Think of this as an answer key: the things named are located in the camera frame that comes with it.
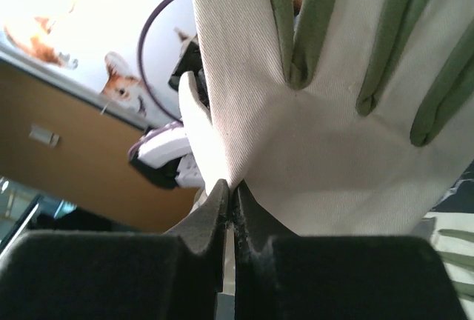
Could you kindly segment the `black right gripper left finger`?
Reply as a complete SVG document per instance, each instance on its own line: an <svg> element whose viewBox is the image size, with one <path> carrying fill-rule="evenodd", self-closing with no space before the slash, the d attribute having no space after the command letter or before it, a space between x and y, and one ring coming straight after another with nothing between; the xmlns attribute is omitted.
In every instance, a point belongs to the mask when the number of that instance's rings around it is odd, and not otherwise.
<svg viewBox="0 0 474 320"><path fill-rule="evenodd" d="M22 233L1 258L3 319L214 319L229 187L167 232Z"/></svg>

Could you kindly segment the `white glove with green fingers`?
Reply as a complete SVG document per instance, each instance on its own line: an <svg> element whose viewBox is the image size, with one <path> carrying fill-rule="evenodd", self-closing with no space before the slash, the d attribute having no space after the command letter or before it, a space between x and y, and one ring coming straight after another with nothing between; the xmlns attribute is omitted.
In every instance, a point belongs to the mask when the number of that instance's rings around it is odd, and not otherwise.
<svg viewBox="0 0 474 320"><path fill-rule="evenodd" d="M193 0L207 83L179 84L211 190L292 231L404 233L473 161L473 0Z"/></svg>

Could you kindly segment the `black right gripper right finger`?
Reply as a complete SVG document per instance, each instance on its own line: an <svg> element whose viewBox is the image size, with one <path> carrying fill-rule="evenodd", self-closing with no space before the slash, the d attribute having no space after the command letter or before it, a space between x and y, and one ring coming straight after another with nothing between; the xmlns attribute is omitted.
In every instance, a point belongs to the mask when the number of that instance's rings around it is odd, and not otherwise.
<svg viewBox="0 0 474 320"><path fill-rule="evenodd" d="M412 236L298 236L233 193L237 319L465 319L436 251Z"/></svg>

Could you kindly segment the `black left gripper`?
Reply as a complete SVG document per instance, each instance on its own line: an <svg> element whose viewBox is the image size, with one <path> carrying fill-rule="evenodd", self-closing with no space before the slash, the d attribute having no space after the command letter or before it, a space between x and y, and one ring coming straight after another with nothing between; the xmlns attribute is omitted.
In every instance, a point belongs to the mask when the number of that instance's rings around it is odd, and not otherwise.
<svg viewBox="0 0 474 320"><path fill-rule="evenodd" d="M190 37L183 40L183 50L181 51L178 64L168 81L171 89L178 92L178 86L181 76L186 72L192 72L198 91L198 97L205 107L209 107L209 97L207 92L207 82L204 74L204 68L201 60L201 51L198 43L198 37Z"/></svg>

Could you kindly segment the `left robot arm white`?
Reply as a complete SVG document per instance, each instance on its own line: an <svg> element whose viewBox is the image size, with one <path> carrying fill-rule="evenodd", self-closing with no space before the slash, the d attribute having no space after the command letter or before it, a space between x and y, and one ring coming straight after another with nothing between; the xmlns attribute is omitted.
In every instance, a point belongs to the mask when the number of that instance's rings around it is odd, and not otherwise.
<svg viewBox="0 0 474 320"><path fill-rule="evenodd" d="M1 63L1 174L128 231L29 230L1 247L3 319L214 319L227 187L178 224L203 185L180 122L147 132Z"/></svg>

